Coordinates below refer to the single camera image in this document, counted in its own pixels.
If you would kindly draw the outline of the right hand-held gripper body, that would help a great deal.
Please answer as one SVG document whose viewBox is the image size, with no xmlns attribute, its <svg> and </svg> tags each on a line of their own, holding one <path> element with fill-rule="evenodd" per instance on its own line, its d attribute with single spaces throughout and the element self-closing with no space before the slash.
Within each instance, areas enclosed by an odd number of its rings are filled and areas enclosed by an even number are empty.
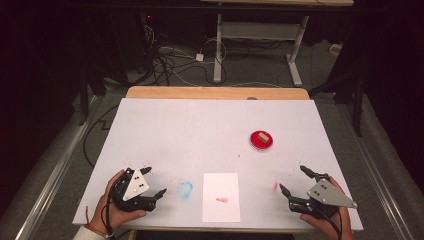
<svg viewBox="0 0 424 240">
<path fill-rule="evenodd" d="M 308 214 L 317 219 L 331 218 L 340 207 L 354 208 L 358 204 L 337 189 L 327 174 L 314 176 L 316 184 L 307 191 L 308 199 L 288 194 L 289 209 L 293 212 Z"/>
</svg>

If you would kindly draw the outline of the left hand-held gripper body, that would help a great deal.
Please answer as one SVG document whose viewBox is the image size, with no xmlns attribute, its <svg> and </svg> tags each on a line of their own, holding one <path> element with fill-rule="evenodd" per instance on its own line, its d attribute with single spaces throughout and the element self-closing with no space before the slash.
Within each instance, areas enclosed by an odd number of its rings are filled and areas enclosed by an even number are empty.
<svg viewBox="0 0 424 240">
<path fill-rule="evenodd" d="M 127 168 L 111 187 L 112 201 L 121 211 L 151 212 L 156 208 L 156 201 L 152 197 L 143 196 L 143 193 L 149 189 L 149 185 L 139 170 Z"/>
</svg>

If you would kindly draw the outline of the round red dish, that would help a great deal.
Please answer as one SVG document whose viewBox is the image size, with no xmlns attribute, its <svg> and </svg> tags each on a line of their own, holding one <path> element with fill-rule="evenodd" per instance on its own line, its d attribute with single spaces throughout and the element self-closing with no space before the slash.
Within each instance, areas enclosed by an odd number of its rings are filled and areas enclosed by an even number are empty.
<svg viewBox="0 0 424 240">
<path fill-rule="evenodd" d="M 266 134 L 266 135 L 269 137 L 269 141 L 268 141 L 267 143 L 262 142 L 262 141 L 258 138 L 258 134 L 259 134 L 260 132 L 263 132 L 264 134 Z M 250 135 L 250 143 L 251 143 L 251 144 L 252 144 L 252 146 L 253 146 L 253 147 L 255 147 L 256 149 L 259 149 L 259 150 L 266 150 L 266 149 L 269 149 L 269 148 L 273 145 L 273 138 L 272 138 L 272 136 L 271 136 L 268 132 L 263 131 L 263 130 L 258 130 L 258 131 L 253 132 L 253 133 Z"/>
</svg>

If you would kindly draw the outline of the person's right hand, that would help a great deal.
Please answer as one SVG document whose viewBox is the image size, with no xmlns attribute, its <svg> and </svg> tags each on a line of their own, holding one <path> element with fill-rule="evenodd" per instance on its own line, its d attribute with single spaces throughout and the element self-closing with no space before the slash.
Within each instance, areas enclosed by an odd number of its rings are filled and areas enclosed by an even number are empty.
<svg viewBox="0 0 424 240">
<path fill-rule="evenodd" d="M 356 240 L 351 229 L 351 219 L 346 207 L 340 207 L 339 212 L 331 217 L 331 221 L 338 227 L 341 236 L 338 236 L 333 226 L 323 219 L 316 219 L 308 214 L 301 214 L 300 219 L 321 232 L 327 240 Z"/>
</svg>

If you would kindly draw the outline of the person's left hand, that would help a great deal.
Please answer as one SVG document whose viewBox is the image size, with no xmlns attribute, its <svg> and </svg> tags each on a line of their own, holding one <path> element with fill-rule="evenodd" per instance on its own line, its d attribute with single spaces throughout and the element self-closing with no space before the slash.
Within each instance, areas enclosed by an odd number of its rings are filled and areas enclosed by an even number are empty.
<svg viewBox="0 0 424 240">
<path fill-rule="evenodd" d="M 105 235 L 108 235 L 113 230 L 119 229 L 124 223 L 147 215 L 147 212 L 144 210 L 136 210 L 133 212 L 121 211 L 109 201 L 110 189 L 123 173 L 124 170 L 120 170 L 108 181 L 104 194 L 98 201 L 93 218 L 89 222 L 93 230 Z"/>
</svg>

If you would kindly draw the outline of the large white board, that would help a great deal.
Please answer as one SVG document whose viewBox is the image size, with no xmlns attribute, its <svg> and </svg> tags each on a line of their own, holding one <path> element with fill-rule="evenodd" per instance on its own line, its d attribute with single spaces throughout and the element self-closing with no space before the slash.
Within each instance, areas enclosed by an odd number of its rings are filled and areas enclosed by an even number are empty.
<svg viewBox="0 0 424 240">
<path fill-rule="evenodd" d="M 258 130 L 272 136 L 269 149 L 250 143 Z M 131 222 L 133 228 L 308 232 L 279 187 L 306 197 L 315 182 L 301 165 L 346 183 L 311 100 L 125 98 L 73 221 L 85 223 L 116 172 L 152 167 L 145 176 L 148 193 L 167 191 L 153 212 Z M 240 222 L 202 221 L 205 173 L 238 174 Z"/>
</svg>

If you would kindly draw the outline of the white paper sheet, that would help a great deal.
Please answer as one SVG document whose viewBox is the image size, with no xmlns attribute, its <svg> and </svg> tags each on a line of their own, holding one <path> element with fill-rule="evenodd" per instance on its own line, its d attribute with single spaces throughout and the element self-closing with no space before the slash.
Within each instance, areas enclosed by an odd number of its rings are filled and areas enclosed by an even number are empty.
<svg viewBox="0 0 424 240">
<path fill-rule="evenodd" d="M 241 221 L 237 173 L 205 173 L 203 178 L 202 221 Z"/>
</svg>

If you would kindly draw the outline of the black stand leg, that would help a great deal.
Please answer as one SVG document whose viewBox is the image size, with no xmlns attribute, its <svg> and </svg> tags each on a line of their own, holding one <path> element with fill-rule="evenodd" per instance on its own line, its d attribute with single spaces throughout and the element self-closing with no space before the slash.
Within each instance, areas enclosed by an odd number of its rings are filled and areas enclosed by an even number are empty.
<svg viewBox="0 0 424 240">
<path fill-rule="evenodd" d="M 359 77 L 356 81 L 356 91 L 354 95 L 354 106 L 352 116 L 352 126 L 358 137 L 362 136 L 361 133 L 361 114 L 362 114 L 362 100 L 363 100 L 363 78 Z"/>
</svg>

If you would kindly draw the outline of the dark device with red light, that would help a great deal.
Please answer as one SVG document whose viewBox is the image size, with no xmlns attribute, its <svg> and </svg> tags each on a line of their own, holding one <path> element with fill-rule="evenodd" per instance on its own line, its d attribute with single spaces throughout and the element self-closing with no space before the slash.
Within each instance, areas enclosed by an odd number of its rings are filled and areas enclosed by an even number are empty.
<svg viewBox="0 0 424 240">
<path fill-rule="evenodd" d="M 149 26 L 149 16 L 147 14 L 141 13 L 139 20 L 143 46 L 142 67 L 144 70 L 150 70 L 152 68 L 153 57 L 156 54 L 155 33 Z"/>
</svg>

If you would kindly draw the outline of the aluminium floor rail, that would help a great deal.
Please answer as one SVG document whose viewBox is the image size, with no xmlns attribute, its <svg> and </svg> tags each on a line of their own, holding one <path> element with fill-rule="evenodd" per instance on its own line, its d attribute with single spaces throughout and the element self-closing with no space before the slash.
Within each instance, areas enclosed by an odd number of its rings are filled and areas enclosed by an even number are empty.
<svg viewBox="0 0 424 240">
<path fill-rule="evenodd" d="M 338 106 L 360 151 L 360 161 L 367 173 L 383 218 L 390 223 L 395 240 L 418 240 L 420 227 L 415 211 L 421 211 L 422 194 L 400 161 L 387 134 L 370 106 L 362 114 L 361 134 L 353 128 L 350 108 Z"/>
<path fill-rule="evenodd" d="M 101 96 L 93 96 L 88 105 L 88 114 L 81 124 L 79 124 L 72 132 L 72 135 L 65 147 L 63 154 L 59 157 L 58 162 L 52 170 L 48 180 L 37 200 L 35 201 L 31 211 L 29 212 L 25 222 L 17 233 L 15 240 L 33 240 L 46 213 L 53 202 L 57 191 L 72 163 L 72 157 L 75 149 L 85 135 L 91 120 L 93 119 L 98 107 L 101 105 L 103 98 Z"/>
</svg>

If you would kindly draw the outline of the white table frame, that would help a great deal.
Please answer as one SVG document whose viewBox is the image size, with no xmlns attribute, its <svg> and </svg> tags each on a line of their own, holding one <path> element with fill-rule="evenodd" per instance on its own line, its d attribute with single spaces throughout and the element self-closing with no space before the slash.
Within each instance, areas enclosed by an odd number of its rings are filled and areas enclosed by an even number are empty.
<svg viewBox="0 0 424 240">
<path fill-rule="evenodd" d="M 351 7 L 354 0 L 201 0 L 211 3 L 213 7 L 301 7 L 306 10 L 315 10 L 318 6 L 324 10 L 342 7 Z M 309 14 L 303 14 L 296 23 L 265 23 L 263 20 L 224 20 L 223 14 L 217 14 L 216 50 L 214 57 L 213 82 L 222 83 L 224 77 L 224 55 L 227 53 L 224 39 L 251 39 L 251 40 L 277 40 L 293 41 L 292 51 L 285 55 L 291 79 L 295 87 L 302 86 L 297 66 L 296 57 L 307 28 Z"/>
</svg>

